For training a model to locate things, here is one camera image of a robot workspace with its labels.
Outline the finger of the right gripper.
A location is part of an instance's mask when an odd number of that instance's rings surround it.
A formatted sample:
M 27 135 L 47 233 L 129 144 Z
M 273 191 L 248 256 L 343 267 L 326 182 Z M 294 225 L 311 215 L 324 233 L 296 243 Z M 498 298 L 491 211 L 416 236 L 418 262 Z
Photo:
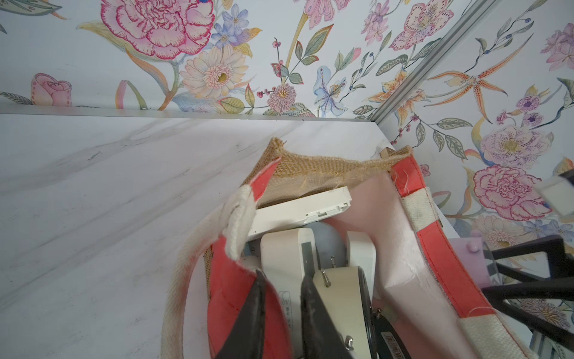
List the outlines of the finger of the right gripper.
M 545 278 L 498 264 L 496 260 L 519 257 L 526 254 L 544 253 L 549 269 L 548 280 L 567 277 L 567 253 L 564 240 L 558 235 L 546 236 L 508 248 L 487 251 L 487 253 L 494 259 L 494 264 L 500 274 L 517 281 L 545 281 Z
M 572 277 L 486 287 L 482 293 L 497 311 L 573 350 Z

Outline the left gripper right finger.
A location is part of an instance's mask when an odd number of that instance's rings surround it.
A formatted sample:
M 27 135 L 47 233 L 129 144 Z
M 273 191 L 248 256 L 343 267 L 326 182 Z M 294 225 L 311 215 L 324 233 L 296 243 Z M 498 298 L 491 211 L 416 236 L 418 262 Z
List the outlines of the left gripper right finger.
M 303 358 L 352 358 L 309 276 L 301 284 L 300 312 Z

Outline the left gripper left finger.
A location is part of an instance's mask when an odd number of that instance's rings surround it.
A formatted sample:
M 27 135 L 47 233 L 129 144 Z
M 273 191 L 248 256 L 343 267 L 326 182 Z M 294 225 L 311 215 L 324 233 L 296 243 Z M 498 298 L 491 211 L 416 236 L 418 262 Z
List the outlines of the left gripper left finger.
M 265 345 L 266 280 L 260 270 L 217 359 L 260 359 Z

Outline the blue twin-bell clock front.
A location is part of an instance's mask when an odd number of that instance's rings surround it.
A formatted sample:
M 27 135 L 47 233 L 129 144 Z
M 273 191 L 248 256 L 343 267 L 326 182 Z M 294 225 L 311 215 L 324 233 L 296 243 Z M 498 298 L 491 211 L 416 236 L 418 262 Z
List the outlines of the blue twin-bell clock front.
M 346 352 L 352 358 L 378 357 L 371 296 L 363 269 L 321 269 L 313 282 Z

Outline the dark teal alarm clock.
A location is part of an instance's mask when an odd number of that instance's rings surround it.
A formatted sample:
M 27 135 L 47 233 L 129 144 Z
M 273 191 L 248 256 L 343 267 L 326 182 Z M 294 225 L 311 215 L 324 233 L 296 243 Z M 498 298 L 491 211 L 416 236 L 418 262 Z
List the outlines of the dark teal alarm clock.
M 380 309 L 373 315 L 373 324 L 379 359 L 411 359 L 398 333 Z

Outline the pink round alarm clock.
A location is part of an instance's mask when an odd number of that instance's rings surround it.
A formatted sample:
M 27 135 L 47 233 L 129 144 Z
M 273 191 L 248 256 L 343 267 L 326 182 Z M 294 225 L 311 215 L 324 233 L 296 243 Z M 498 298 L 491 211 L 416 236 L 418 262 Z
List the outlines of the pink round alarm clock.
M 464 269 L 479 289 L 492 285 L 484 256 L 484 243 L 479 237 L 451 238 L 448 240 Z

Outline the long white digital clock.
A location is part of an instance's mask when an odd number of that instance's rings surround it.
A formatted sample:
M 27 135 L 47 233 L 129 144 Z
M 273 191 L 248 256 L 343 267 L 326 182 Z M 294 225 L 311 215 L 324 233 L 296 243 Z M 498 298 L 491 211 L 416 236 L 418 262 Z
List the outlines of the long white digital clock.
M 293 355 L 303 356 L 300 290 L 318 270 L 315 236 L 309 228 L 267 233 L 260 242 L 262 270 L 275 288 L 291 337 Z

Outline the small white digital clock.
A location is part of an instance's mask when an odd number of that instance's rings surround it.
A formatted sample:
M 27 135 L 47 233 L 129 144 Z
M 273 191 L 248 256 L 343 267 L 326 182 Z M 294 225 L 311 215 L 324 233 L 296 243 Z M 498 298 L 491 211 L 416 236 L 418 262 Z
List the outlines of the small white digital clock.
M 348 231 L 346 234 L 347 264 L 360 267 L 365 276 L 369 295 L 373 299 L 377 252 L 367 233 Z

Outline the burlap canvas bag red trim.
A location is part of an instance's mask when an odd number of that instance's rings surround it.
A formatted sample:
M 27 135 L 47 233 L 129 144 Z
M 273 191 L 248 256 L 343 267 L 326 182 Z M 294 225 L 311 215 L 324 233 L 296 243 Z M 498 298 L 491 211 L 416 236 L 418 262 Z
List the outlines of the burlap canvas bag red trim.
M 482 293 L 480 240 L 453 244 L 413 152 L 364 162 L 273 139 L 186 239 L 161 332 L 182 358 L 191 275 L 207 255 L 212 358 L 533 358 Z

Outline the grey round alarm clock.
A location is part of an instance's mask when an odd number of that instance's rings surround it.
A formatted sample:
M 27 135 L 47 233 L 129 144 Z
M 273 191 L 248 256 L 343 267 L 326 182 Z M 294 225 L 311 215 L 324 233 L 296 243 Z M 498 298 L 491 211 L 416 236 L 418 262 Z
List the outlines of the grey round alarm clock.
M 335 227 L 323 221 L 317 221 L 305 225 L 304 228 L 313 232 L 319 269 L 347 266 L 347 248 Z

